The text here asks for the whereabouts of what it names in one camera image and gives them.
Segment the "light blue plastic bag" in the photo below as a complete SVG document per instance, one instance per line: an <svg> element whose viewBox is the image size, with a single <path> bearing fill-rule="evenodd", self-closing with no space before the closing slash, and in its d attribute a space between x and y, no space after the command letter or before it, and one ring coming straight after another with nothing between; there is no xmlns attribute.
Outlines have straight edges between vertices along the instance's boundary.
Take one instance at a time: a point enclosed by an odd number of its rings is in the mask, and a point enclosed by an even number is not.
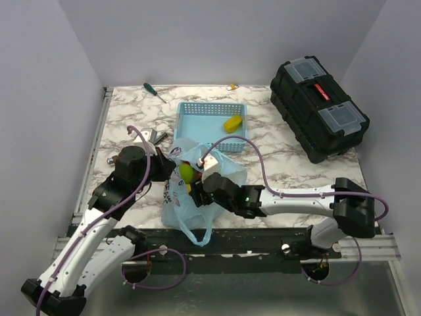
<svg viewBox="0 0 421 316"><path fill-rule="evenodd" d="M197 166L209 147L189 138L174 141L168 158L176 167L164 184L161 214L164 226L182 231L193 244L201 247L209 243L213 221L224 211L203 190L203 171Z"/></svg>

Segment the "light blue plastic basket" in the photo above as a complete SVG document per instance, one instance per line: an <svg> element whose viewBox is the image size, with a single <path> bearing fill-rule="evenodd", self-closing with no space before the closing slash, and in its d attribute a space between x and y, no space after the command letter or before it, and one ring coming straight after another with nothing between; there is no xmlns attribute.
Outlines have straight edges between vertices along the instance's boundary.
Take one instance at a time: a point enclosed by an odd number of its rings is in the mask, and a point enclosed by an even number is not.
<svg viewBox="0 0 421 316"><path fill-rule="evenodd" d="M229 135L224 129L224 123L236 115L241 117L241 125L233 134L246 138L248 136L246 105L182 101L177 108L174 139L189 138L195 142L213 144Z"/></svg>

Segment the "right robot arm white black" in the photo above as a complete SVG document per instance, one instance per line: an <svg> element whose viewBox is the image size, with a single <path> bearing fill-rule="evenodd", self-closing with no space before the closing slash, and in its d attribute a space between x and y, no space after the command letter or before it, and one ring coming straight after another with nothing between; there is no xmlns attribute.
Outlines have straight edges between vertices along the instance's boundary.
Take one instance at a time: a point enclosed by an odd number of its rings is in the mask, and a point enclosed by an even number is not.
<svg viewBox="0 0 421 316"><path fill-rule="evenodd" d="M196 206L217 204L245 219L279 214L319 215L303 240L303 251L319 257L346 236L372 238L376 233L374 196L348 178L311 189L270 189L263 185L239 186L217 172L188 184Z"/></svg>

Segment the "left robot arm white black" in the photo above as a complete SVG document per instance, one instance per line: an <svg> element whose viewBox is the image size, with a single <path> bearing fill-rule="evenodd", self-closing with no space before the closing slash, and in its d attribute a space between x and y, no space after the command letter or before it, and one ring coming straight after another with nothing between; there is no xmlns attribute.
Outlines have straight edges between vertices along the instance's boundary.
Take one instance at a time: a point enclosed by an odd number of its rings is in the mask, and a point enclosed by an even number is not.
<svg viewBox="0 0 421 316"><path fill-rule="evenodd" d="M143 187L164 182L174 167L154 145L148 152L136 145L121 150L114 171L94 189L88 209L59 256L41 276L22 285L21 292L37 315L80 315L91 291L117 265L145 255L145 235L132 226L125 226L104 253L95 251Z"/></svg>

